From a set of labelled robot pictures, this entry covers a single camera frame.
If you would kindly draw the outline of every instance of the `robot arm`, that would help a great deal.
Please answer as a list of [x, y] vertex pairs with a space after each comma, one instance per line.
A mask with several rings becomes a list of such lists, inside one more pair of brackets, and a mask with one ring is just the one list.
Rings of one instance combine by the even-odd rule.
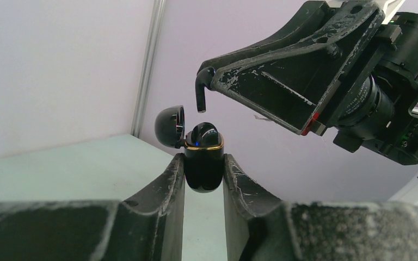
[[271, 37], [203, 62], [198, 111], [207, 88], [296, 134], [335, 127], [350, 152], [418, 164], [418, 14], [391, 17], [402, 2], [306, 2]]

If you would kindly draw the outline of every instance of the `white backdrop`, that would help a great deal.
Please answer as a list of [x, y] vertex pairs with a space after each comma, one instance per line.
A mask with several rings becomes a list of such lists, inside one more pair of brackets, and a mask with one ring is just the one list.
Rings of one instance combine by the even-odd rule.
[[[256, 120], [254, 111], [216, 92], [206, 92], [207, 112], [196, 112], [194, 81], [201, 63], [272, 35], [304, 2], [169, 1], [140, 138], [176, 153], [158, 143], [153, 125], [161, 110], [182, 104], [187, 131], [199, 122], [214, 123], [224, 135], [226, 153], [285, 200], [385, 201], [417, 166], [400, 166], [364, 148], [350, 154], [333, 144], [332, 129], [323, 138], [297, 136]], [[418, 13], [418, 1], [408, 0], [402, 10]]]
[[0, 157], [130, 133], [152, 7], [0, 0]]

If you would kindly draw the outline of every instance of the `screw hole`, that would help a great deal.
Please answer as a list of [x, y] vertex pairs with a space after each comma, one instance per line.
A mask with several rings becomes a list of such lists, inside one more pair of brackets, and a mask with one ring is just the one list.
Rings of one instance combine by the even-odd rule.
[[354, 14], [356, 14], [356, 13], [359, 13], [362, 9], [363, 9], [363, 7], [362, 7], [362, 6], [357, 5], [356, 7], [352, 8], [352, 10], [350, 11], [350, 13], [351, 13], [352, 15], [354, 15]]
[[321, 37], [318, 40], [316, 40], [317, 43], [319, 44], [326, 44], [328, 42], [328, 38], [327, 37]]

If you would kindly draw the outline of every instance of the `light blue table surface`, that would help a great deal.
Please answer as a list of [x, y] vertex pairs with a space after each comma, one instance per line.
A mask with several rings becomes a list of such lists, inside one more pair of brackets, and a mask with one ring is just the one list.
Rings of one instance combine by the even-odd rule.
[[[133, 136], [0, 159], [0, 201], [124, 200], [167, 167], [169, 155]], [[182, 260], [226, 260], [220, 187], [185, 195]]]

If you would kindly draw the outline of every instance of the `white scuff marks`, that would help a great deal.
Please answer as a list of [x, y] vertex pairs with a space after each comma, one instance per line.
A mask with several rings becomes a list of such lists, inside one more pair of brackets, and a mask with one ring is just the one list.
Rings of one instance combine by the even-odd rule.
[[306, 104], [310, 105], [310, 106], [316, 106], [316, 104], [314, 104], [313, 102], [311, 102], [309, 99], [305, 98], [303, 95], [301, 95], [300, 93], [292, 90], [289, 86], [286, 86], [284, 83], [280, 82], [278, 79], [276, 79], [275, 77], [273, 77], [271, 74], [269, 74], [268, 72], [262, 72], [262, 75], [267, 77], [268, 79], [272, 80], [274, 83], [280, 85], [281, 87], [285, 88], [286, 90], [288, 90], [290, 93], [296, 95], [297, 97], [299, 97], [300, 99], [302, 99]]
[[307, 212], [302, 213], [302, 220], [307, 221], [310, 218]]
[[[343, 2], [356, 0], [328, 0], [328, 5], [332, 8], [339, 8]], [[398, 12], [406, 0], [372, 0], [377, 3], [385, 13], [383, 24], [388, 24], [393, 16]]]
[[244, 172], [238, 167], [238, 165], [229, 160], [229, 168], [231, 172], [233, 173], [232, 179], [233, 179], [233, 185], [235, 186], [235, 191], [239, 193], [239, 197], [241, 198], [240, 203], [243, 206], [243, 208], [252, 216], [256, 217], [257, 215], [253, 213], [246, 201], [244, 200], [244, 195], [246, 196], [252, 196], [251, 194], [243, 193], [241, 188], [238, 186], [238, 176], [244, 175]]
[[291, 228], [290, 230], [290, 237], [291, 237], [291, 244], [294, 254], [296, 254], [297, 259], [302, 260], [304, 257], [302, 255], [302, 251], [300, 250], [299, 245], [299, 237], [297, 236], [294, 221], [292, 219], [292, 204], [289, 202], [283, 202], [284, 210], [286, 212], [286, 222], [287, 225]]
[[[305, 206], [311, 206], [316, 204], [316, 202], [304, 202], [300, 203]], [[375, 202], [320, 202], [321, 207], [335, 207], [335, 208], [362, 208], [366, 209], [369, 213], [377, 213], [380, 209], [390, 210], [391, 204], [383, 204], [382, 206]]]
[[105, 255], [105, 252], [108, 248], [108, 242], [111, 235], [111, 231], [113, 230], [114, 219], [116, 215], [109, 214], [107, 217], [107, 222], [105, 227], [102, 231], [102, 237], [99, 244], [95, 247], [95, 250], [90, 255], [90, 260], [100, 260]]
[[254, 118], [255, 118], [256, 120], [261, 120], [261, 121], [268, 121], [268, 122], [272, 122], [272, 120], [270, 120], [270, 119], [268, 119], [268, 118], [260, 117], [260, 116], [257, 116], [257, 115], [254, 115]]
[[0, 221], [10, 215], [27, 212], [37, 209], [57, 210], [60, 208], [86, 208], [102, 207], [109, 212], [109, 215], [115, 215], [118, 204], [113, 201], [60, 201], [60, 202], [4, 202], [0, 203]]
[[233, 87], [234, 86], [234, 84], [236, 83], [238, 81], [238, 75], [236, 74], [236, 75], [234, 75], [234, 76], [232, 76], [232, 77], [230, 77], [230, 79], [229, 80], [227, 80], [227, 81], [222, 81], [222, 80], [219, 80], [219, 85], [220, 85], [220, 87], [222, 87], [223, 89], [229, 89], [230, 87]]
[[174, 193], [174, 188], [175, 188], [175, 183], [177, 182], [177, 176], [178, 175], [172, 175], [171, 177], [169, 177], [169, 181], [171, 182], [171, 184], [168, 186], [169, 189], [169, 193], [166, 195], [166, 198], [164, 199], [164, 202], [162, 204], [162, 208], [159, 209], [158, 211], [158, 218], [156, 219], [156, 223], [155, 223], [155, 231], [153, 233], [153, 243], [152, 243], [152, 252], [151, 252], [151, 256], [153, 257], [155, 254], [155, 244], [156, 244], [156, 240], [158, 237], [158, 226], [159, 226], [159, 221], [161, 219], [161, 217], [163, 216], [163, 214], [165, 213], [167, 207], [169, 206], [169, 202], [170, 199]]
[[374, 220], [374, 217], [372, 215], [368, 215], [366, 217], [366, 226], [368, 228], [367, 233], [369, 237], [373, 238], [379, 233], [377, 232], [376, 221]]

